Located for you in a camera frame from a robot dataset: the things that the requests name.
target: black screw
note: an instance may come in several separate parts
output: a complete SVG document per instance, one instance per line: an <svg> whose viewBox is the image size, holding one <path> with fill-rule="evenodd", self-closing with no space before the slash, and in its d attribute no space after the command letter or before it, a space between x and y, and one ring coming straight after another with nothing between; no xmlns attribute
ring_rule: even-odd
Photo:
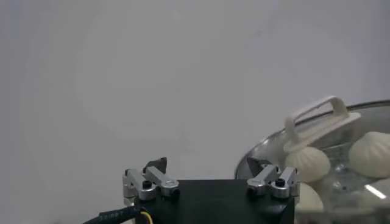
<svg viewBox="0 0 390 224"><path fill-rule="evenodd" d="M286 182L283 179L280 179L280 178L275 181L275 185L277 187L284 187L285 184L286 184Z"/></svg>
<svg viewBox="0 0 390 224"><path fill-rule="evenodd" d="M150 189L152 187L152 182L149 180L146 180L142 182L142 189Z"/></svg>

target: black cable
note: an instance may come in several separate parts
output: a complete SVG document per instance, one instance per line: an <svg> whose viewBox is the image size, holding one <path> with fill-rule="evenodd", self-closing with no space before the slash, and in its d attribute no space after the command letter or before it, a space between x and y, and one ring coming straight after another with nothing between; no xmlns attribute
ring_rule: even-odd
<svg viewBox="0 0 390 224"><path fill-rule="evenodd" d="M141 214L141 208L130 206L108 212L100 212L99 216L86 221L83 224L120 224L130 219L134 219Z"/></svg>

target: metal bracket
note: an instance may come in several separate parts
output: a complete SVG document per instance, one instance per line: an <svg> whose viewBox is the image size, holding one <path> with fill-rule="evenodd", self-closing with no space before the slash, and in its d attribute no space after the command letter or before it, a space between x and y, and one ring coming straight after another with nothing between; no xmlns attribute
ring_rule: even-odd
<svg viewBox="0 0 390 224"><path fill-rule="evenodd" d="M157 196L156 185L145 179L142 174L135 170L129 169L122 177L123 196L132 198L138 196L141 200L152 200Z"/></svg>
<svg viewBox="0 0 390 224"><path fill-rule="evenodd" d="M147 167L145 177L159 186L161 194L165 197L178 197L180 195L179 182L177 180L170 179L156 167Z"/></svg>
<svg viewBox="0 0 390 224"><path fill-rule="evenodd" d="M254 156L248 157L246 161L253 177L257 176L267 165L271 164L271 162L266 159L259 159Z"/></svg>
<svg viewBox="0 0 390 224"><path fill-rule="evenodd" d="M266 193L267 186L278 178L278 167L267 165L256 177L247 180L249 196L261 196Z"/></svg>
<svg viewBox="0 0 390 224"><path fill-rule="evenodd" d="M293 167L286 167L280 177L271 183L271 194L276 198L299 196L298 171Z"/></svg>

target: lid handle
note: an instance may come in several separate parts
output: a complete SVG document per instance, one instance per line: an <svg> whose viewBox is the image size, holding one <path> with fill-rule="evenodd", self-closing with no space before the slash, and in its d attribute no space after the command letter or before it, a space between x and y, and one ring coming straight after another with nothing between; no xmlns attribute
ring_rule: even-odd
<svg viewBox="0 0 390 224"><path fill-rule="evenodd" d="M333 114L320 124L299 133L296 129L296 120L327 103L332 105ZM325 97L303 107L286 118L285 130L290 141L285 144L284 149L286 152L302 149L331 131L357 120L359 117L359 113L349 113L346 105L340 98L336 96Z"/></svg>

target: metal pot rim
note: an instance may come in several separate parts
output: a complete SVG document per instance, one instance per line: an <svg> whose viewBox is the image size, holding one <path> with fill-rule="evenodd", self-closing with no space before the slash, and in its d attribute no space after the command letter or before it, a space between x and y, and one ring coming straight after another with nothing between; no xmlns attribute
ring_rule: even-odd
<svg viewBox="0 0 390 224"><path fill-rule="evenodd" d="M353 110L361 110L361 109L366 109L366 108L375 108L375 107L388 107L390 106L390 100L379 100L379 101L372 101L372 102L366 102L366 103L359 103L359 104L355 104L355 105L351 105L351 106L347 106L347 109L349 111L353 111ZM317 114L317 115L314 115L314 116L311 116L311 117L308 117L302 121L298 121L297 122L297 125L300 125L300 124L303 124L303 123L306 123L306 122L309 122L309 121L312 121L312 120L315 120L315 119L318 119L318 118L321 118L321 117L324 117L324 116L327 116L329 115L330 113L332 113L332 111L327 111L327 112L324 112L324 113L321 113L321 114ZM239 170L239 167L242 166L242 163L245 163L246 162L246 158L248 158L251 154L253 154L253 151L258 148L260 145L264 144L266 141L268 141L269 139L272 139L272 138L275 138L276 136L280 135L281 133L283 133L285 131L285 129L282 129L280 131L277 131L271 135L269 135L268 137L262 139L258 144L256 144L254 147L252 147L252 149L249 150L249 152L245 153L245 155L240 159L239 163L237 164L236 166L236 169L235 169L235 173L234 173L234 177L237 179L238 177L238 170Z"/></svg>

